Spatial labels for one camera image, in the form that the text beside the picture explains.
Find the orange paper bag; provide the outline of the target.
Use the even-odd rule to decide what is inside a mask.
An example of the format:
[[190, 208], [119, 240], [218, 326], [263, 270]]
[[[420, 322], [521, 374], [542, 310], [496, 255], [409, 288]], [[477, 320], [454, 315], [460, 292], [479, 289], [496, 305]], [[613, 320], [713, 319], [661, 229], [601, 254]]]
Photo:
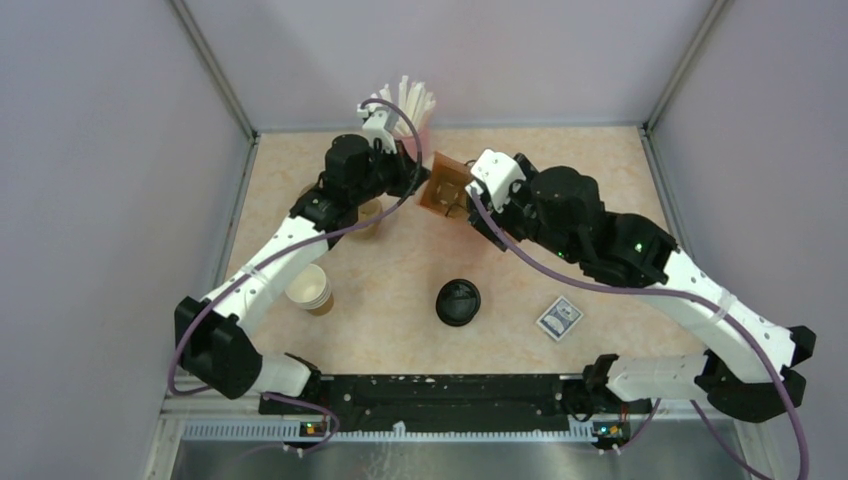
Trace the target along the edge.
[[470, 217], [466, 186], [472, 181], [475, 160], [455, 160], [435, 152], [428, 180], [422, 187], [417, 205], [433, 214], [467, 223]]

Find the stack of black cup lids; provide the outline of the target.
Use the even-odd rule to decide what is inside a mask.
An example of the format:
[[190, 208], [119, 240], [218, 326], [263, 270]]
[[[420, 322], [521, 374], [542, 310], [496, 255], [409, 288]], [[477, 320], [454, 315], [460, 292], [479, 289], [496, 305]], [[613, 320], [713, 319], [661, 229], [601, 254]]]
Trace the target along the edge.
[[439, 290], [435, 311], [444, 324], [462, 327], [474, 319], [481, 304], [482, 297], [474, 283], [467, 279], [453, 279]]

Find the stack of brown paper cups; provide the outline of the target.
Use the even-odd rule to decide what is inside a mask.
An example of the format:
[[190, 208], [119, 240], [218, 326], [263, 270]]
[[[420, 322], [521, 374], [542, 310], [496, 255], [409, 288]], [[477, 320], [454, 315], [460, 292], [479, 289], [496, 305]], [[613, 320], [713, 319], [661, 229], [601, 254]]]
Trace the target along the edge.
[[334, 306], [332, 286], [325, 271], [309, 264], [284, 290], [287, 298], [313, 316], [329, 313]]

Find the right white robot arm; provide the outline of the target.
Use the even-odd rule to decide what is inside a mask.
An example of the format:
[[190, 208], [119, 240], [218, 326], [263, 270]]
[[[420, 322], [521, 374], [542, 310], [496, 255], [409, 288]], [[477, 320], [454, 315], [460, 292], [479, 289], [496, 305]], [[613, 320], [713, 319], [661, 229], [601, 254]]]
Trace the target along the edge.
[[806, 389], [797, 366], [816, 342], [809, 328], [755, 313], [656, 223], [608, 211], [597, 181], [573, 168], [538, 170], [524, 155], [485, 150], [472, 176], [475, 226], [500, 248], [531, 241], [577, 265], [582, 288], [637, 297], [704, 344], [679, 356], [600, 356], [582, 374], [594, 409], [659, 398], [704, 401], [750, 423], [797, 417]]

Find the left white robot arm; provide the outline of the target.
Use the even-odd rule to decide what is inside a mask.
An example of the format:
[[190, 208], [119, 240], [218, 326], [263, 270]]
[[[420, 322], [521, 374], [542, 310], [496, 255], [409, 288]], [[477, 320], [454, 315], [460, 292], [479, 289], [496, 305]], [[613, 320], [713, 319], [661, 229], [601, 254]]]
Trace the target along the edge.
[[181, 300], [174, 311], [175, 350], [168, 389], [177, 369], [228, 399], [248, 392], [282, 394], [297, 413], [319, 404], [318, 370], [298, 357], [266, 357], [252, 335], [275, 301], [345, 235], [373, 225], [358, 210], [383, 195], [403, 204], [428, 179], [421, 151], [409, 153], [391, 135], [345, 134], [325, 154], [325, 167], [284, 217], [270, 240], [233, 276], [201, 299]]

